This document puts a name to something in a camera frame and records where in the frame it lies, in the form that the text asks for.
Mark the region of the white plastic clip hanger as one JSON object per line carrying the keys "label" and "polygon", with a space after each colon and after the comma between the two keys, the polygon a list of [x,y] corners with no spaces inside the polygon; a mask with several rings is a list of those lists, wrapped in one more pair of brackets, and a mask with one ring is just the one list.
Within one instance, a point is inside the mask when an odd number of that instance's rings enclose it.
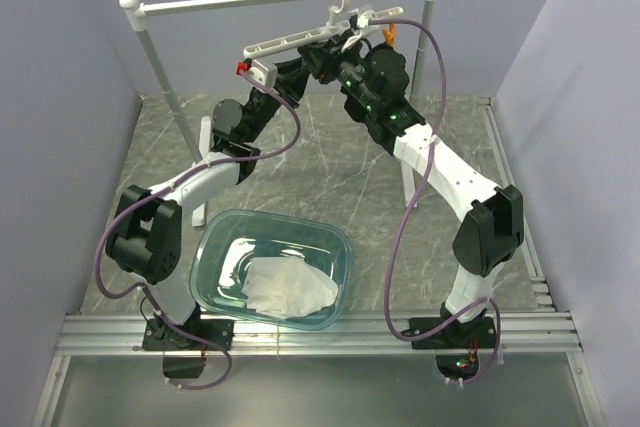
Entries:
{"label": "white plastic clip hanger", "polygon": [[[349,19],[353,15],[362,13],[363,11],[371,8],[360,7],[356,10],[349,11],[349,18],[347,20],[340,21],[339,16],[347,11],[350,1],[351,0],[340,0],[339,4],[332,4],[329,7],[329,18],[323,26],[246,46],[243,50],[243,57],[251,60],[258,59],[296,49],[312,42],[323,41],[329,39],[333,35],[341,35],[344,33],[352,35],[352,31],[349,26]],[[374,12],[375,16],[372,19],[372,23],[374,20],[381,20],[384,22],[390,21],[393,23],[395,19],[405,13],[402,7],[392,7]]]}

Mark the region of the white underwear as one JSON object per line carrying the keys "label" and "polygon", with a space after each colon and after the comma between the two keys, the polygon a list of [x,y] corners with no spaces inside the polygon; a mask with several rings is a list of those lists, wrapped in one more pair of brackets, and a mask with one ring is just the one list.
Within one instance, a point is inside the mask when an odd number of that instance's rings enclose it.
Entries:
{"label": "white underwear", "polygon": [[333,305],[339,287],[296,257],[255,257],[241,290],[246,307],[277,319],[306,317]]}

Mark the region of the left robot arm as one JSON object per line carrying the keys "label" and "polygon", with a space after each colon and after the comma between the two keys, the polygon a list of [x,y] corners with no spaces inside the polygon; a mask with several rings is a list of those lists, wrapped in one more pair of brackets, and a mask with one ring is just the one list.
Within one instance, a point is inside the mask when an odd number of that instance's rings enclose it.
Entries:
{"label": "left robot arm", "polygon": [[153,307],[156,329],[180,349],[192,348],[203,337],[201,310],[175,272],[184,222],[213,196],[246,180],[258,161],[294,144],[288,141],[268,153],[253,145],[280,108],[298,106],[309,67],[301,58],[280,62],[267,70],[265,81],[259,81],[257,67],[257,61],[239,64],[239,74],[253,85],[248,100],[224,100],[215,108],[213,145],[202,160],[155,187],[124,190],[95,254],[109,257],[133,278],[133,289]]}

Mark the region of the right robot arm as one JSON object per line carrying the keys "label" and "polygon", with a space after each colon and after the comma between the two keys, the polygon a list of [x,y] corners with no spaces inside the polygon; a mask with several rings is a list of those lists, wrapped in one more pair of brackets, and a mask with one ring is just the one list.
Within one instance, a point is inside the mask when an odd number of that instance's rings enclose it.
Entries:
{"label": "right robot arm", "polygon": [[392,47],[381,43],[362,55],[359,48],[333,37],[298,52],[319,83],[340,83],[350,117],[421,175],[422,183],[435,189],[460,222],[452,243],[459,267],[439,324],[424,333],[395,331],[394,336],[421,341],[441,333],[448,344],[465,345],[484,316],[498,273],[523,243],[521,192],[482,176],[439,138],[437,128],[406,100],[406,59]]}

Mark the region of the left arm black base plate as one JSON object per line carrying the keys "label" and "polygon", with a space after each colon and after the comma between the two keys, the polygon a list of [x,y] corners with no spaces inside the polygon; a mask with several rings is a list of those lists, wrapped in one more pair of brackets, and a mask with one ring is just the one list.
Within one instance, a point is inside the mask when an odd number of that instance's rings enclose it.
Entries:
{"label": "left arm black base plate", "polygon": [[[177,327],[154,315],[146,321],[141,349],[163,354],[162,372],[168,383],[184,390],[204,390],[221,384],[231,373],[234,327],[232,320],[202,319],[198,312]],[[210,353],[220,353],[226,359],[221,375],[208,384],[186,384],[202,376]]]}

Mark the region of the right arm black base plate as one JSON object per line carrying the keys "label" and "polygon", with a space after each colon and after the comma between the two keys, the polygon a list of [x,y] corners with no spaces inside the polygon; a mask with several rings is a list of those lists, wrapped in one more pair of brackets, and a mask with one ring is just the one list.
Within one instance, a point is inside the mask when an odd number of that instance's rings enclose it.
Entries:
{"label": "right arm black base plate", "polygon": [[411,337],[414,351],[433,351],[439,374],[446,382],[465,385],[481,377],[498,359],[501,344],[501,322],[482,314],[467,323],[458,320],[429,338],[419,335],[435,329],[443,317],[414,317],[404,334]]}

